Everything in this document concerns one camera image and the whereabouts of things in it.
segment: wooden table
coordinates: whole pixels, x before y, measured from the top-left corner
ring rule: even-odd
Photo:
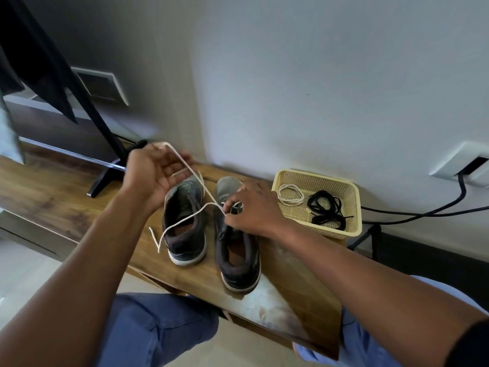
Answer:
[[[37,146],[23,144],[23,147],[26,165],[0,156],[0,207],[79,242],[120,183],[112,182],[97,198],[91,199],[86,192],[100,173],[99,166]],[[211,192],[223,176],[248,179],[212,166],[201,165],[199,170]],[[213,242],[212,209],[206,213],[209,218],[206,235]],[[254,327],[264,327],[337,359],[341,305],[299,260],[276,243],[262,240],[262,277],[258,286],[247,295],[231,293],[222,283],[214,245],[209,245],[201,263],[191,267],[174,265],[166,250],[156,252],[148,227],[161,234],[161,218],[162,212],[158,211],[147,222],[130,267],[252,322]]]

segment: gray sneaker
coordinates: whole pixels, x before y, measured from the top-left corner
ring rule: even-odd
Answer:
[[[195,176],[185,179],[168,191],[163,211],[163,231],[199,211],[204,202],[204,188]],[[205,214],[200,213],[171,228],[164,236],[168,254],[176,265],[191,265],[207,253],[204,234]]]
[[[221,178],[216,185],[217,203],[225,202],[240,187],[241,182],[235,177]],[[234,207],[231,213],[238,213],[238,210]],[[262,273],[258,238],[227,226],[223,213],[217,207],[214,211],[214,224],[216,261],[224,285],[233,292],[253,290]]]

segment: yellow basket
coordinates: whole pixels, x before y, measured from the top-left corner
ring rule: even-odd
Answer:
[[[304,202],[298,206],[287,206],[279,203],[282,214],[286,218],[293,219],[323,236],[336,239],[357,237],[362,232],[360,194],[357,186],[352,182],[303,171],[280,170],[275,175],[272,190],[278,193],[278,188],[284,184],[297,185],[305,196]],[[324,226],[311,223],[314,214],[307,206],[307,201],[311,195],[320,190],[325,190],[331,193],[333,197],[338,197],[341,200],[343,216],[353,216],[346,219],[345,230],[332,228],[337,226],[335,222],[327,222]],[[282,197],[292,199],[299,196],[296,191],[287,188],[282,190]],[[327,207],[327,200],[321,201],[321,204]]]

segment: black shoelace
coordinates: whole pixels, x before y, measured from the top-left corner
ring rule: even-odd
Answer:
[[[330,204],[329,208],[325,208],[319,203],[320,198],[325,198]],[[346,229],[346,219],[353,216],[343,216],[341,213],[341,200],[338,197],[333,197],[325,190],[320,190],[309,197],[307,206],[317,215],[313,216],[311,222],[316,225],[323,225],[327,222],[337,222],[338,230]]]

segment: white sole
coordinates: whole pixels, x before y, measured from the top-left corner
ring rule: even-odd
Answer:
[[[184,267],[186,265],[197,264],[199,261],[204,259],[204,256],[206,253],[207,253],[207,237],[205,236],[205,234],[204,234],[204,249],[199,254],[199,256],[197,256],[195,259],[187,260],[187,261],[177,260],[172,256],[172,254],[170,253],[170,250],[168,250],[168,256],[170,257],[170,260],[172,261],[172,263],[175,265],[179,265],[181,267]]]
[[[256,279],[255,283],[252,284],[251,286],[249,286],[248,288],[239,288],[238,289],[238,288],[234,288],[234,287],[229,286],[229,284],[224,279],[223,272],[221,272],[221,279],[223,280],[224,286],[226,286],[226,288],[232,292],[248,292],[248,291],[253,290],[258,285],[258,282],[260,282],[261,276],[262,276],[262,260],[261,259],[260,259],[260,272],[258,273],[258,278]]]

